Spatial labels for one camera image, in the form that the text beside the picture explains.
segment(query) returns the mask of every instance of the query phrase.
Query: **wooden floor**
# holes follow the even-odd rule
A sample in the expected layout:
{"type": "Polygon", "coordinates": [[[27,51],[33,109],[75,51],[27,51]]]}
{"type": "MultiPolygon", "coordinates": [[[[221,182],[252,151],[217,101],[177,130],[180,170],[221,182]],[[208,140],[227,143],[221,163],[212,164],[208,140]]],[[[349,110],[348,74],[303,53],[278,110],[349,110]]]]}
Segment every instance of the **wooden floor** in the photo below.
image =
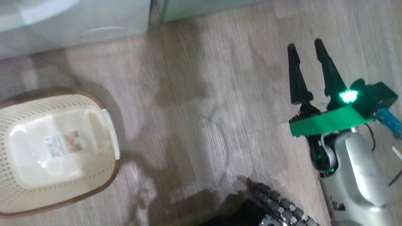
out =
{"type": "MultiPolygon", "coordinates": [[[[1,61],[0,101],[53,87],[98,97],[115,124],[122,166],[100,194],[0,224],[194,225],[235,209],[250,178],[329,225],[307,143],[287,123],[298,110],[290,104],[287,46],[296,45],[321,109],[328,99],[317,37],[346,84],[381,80],[402,97],[401,12],[399,0],[272,0],[143,36],[1,61]]],[[[402,118],[402,98],[392,112],[402,118]]],[[[391,180],[402,168],[392,146],[402,151],[402,144],[372,127],[391,180]]],[[[402,180],[392,190],[401,213],[402,180]]]]}

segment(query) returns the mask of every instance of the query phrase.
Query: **label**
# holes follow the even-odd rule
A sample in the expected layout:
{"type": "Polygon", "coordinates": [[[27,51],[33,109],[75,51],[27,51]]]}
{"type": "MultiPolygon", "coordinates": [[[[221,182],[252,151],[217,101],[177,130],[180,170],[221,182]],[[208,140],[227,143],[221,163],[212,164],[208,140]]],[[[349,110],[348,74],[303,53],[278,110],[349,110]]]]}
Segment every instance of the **label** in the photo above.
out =
{"type": "Polygon", "coordinates": [[[46,137],[45,144],[49,155],[52,158],[61,157],[82,150],[80,135],[76,130],[65,134],[46,137]]]}

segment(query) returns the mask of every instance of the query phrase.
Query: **cable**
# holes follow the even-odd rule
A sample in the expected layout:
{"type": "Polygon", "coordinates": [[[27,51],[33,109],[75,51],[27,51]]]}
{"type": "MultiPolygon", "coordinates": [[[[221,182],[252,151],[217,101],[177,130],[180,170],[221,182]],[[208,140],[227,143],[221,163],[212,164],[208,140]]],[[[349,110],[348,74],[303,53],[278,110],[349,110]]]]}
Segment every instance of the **cable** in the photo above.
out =
{"type": "Polygon", "coordinates": [[[374,133],[373,133],[373,130],[371,129],[371,127],[368,124],[366,124],[366,126],[369,129],[370,136],[371,136],[371,138],[373,140],[373,148],[371,149],[371,152],[374,152],[375,146],[377,145],[376,142],[375,142],[374,133]]]}
{"type": "Polygon", "coordinates": [[[393,183],[395,183],[396,180],[402,175],[402,170],[391,180],[391,182],[388,184],[388,187],[392,186],[393,183]]]}

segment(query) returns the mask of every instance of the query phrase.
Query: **plastic basket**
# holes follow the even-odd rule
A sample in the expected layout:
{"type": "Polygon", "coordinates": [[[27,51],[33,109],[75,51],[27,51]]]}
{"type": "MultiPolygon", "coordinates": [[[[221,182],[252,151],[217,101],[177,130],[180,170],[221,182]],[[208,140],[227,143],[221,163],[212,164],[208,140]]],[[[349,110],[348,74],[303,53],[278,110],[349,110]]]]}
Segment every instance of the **plastic basket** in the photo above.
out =
{"type": "Polygon", "coordinates": [[[0,109],[0,217],[68,205],[109,186],[119,169],[104,105],[80,92],[53,93],[0,109]]]}

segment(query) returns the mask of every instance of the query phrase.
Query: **green bracket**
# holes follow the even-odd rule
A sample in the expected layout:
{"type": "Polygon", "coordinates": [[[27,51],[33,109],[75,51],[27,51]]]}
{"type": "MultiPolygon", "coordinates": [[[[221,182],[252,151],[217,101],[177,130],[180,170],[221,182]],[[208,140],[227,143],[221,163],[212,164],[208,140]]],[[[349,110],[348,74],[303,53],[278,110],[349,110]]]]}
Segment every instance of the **green bracket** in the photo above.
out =
{"type": "Polygon", "coordinates": [[[321,115],[290,123],[290,130],[292,135],[296,137],[309,136],[350,129],[372,121],[375,119],[365,119],[352,105],[347,105],[321,115]]]}

